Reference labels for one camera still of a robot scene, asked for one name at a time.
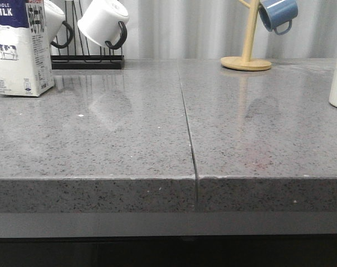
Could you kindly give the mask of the whole milk carton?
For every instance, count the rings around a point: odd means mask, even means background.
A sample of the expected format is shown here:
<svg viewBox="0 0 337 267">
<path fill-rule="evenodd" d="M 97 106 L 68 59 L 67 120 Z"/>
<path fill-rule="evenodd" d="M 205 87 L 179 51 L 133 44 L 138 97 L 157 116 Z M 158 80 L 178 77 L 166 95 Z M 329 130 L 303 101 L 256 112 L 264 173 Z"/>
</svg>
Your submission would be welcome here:
<svg viewBox="0 0 337 267">
<path fill-rule="evenodd" d="M 0 94 L 38 97 L 55 84 L 43 1 L 0 1 Z"/>
</svg>

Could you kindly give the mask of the wooden mug tree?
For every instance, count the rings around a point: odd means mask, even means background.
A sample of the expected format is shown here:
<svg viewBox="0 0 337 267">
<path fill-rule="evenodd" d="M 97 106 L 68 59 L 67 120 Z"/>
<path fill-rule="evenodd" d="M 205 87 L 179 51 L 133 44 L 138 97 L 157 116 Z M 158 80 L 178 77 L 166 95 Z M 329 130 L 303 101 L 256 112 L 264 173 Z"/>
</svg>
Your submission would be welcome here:
<svg viewBox="0 0 337 267">
<path fill-rule="evenodd" d="M 243 44 L 242 55 L 223 57 L 220 59 L 221 65 L 226 68 L 240 71 L 265 71 L 271 68 L 271 62 L 259 58 L 252 58 L 252 48 L 255 36 L 256 22 L 260 1 L 240 1 L 249 9 L 248 21 L 246 26 L 245 39 Z"/>
</svg>

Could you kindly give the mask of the right white enamel mug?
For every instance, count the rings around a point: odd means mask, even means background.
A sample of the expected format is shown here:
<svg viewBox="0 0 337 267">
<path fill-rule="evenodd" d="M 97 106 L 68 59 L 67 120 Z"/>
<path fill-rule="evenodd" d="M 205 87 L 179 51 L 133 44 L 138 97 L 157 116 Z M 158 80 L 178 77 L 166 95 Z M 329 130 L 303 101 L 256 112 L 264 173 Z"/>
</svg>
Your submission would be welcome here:
<svg viewBox="0 0 337 267">
<path fill-rule="evenodd" d="M 117 50 L 127 39 L 129 13 L 119 1 L 95 0 L 78 20 L 80 32 L 93 43 Z"/>
</svg>

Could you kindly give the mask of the white enamel mug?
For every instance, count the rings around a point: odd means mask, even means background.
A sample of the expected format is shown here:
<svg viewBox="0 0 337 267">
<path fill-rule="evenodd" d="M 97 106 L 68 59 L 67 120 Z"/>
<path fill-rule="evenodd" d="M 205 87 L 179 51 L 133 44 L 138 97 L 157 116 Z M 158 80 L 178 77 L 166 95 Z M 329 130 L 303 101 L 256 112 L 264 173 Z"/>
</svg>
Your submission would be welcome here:
<svg viewBox="0 0 337 267">
<path fill-rule="evenodd" d="M 95 0 L 78 20 L 80 32 L 93 43 L 117 50 L 127 39 L 129 13 L 119 1 Z"/>
<path fill-rule="evenodd" d="M 44 0 L 44 8 L 47 23 L 48 41 L 50 45 L 58 49 L 68 47 L 73 39 L 74 31 L 66 21 L 64 11 L 52 1 L 48 0 Z M 61 26 L 64 26 L 67 30 L 67 33 L 69 34 L 67 41 L 64 44 L 58 44 L 55 42 L 55 37 L 57 36 L 57 33 L 59 32 Z"/>
</svg>

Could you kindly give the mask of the blue enamel mug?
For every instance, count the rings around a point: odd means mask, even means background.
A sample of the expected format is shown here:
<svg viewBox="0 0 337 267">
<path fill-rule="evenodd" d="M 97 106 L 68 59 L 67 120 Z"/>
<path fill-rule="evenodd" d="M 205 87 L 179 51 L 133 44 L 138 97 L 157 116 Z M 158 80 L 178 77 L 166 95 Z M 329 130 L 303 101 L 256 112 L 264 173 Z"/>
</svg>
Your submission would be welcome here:
<svg viewBox="0 0 337 267">
<path fill-rule="evenodd" d="M 295 0 L 262 1 L 259 14 L 265 28 L 280 36 L 291 29 L 292 20 L 298 15 L 298 5 Z"/>
</svg>

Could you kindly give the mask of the left white enamel mug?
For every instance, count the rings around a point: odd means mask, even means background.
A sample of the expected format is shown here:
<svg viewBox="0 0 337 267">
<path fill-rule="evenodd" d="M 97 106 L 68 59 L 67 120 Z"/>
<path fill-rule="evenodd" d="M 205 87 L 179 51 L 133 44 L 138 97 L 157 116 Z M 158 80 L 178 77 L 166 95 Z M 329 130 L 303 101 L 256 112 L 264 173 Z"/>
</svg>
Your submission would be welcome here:
<svg viewBox="0 0 337 267">
<path fill-rule="evenodd" d="M 44 8 L 47 23 L 48 41 L 50 45 L 58 49 L 68 47 L 73 39 L 74 31 L 66 21 L 64 11 L 52 1 L 48 0 L 44 0 Z M 61 26 L 64 26 L 67 30 L 67 33 L 69 34 L 67 41 L 64 44 L 58 44 L 55 42 L 55 37 L 57 36 L 57 33 L 59 32 Z"/>
</svg>

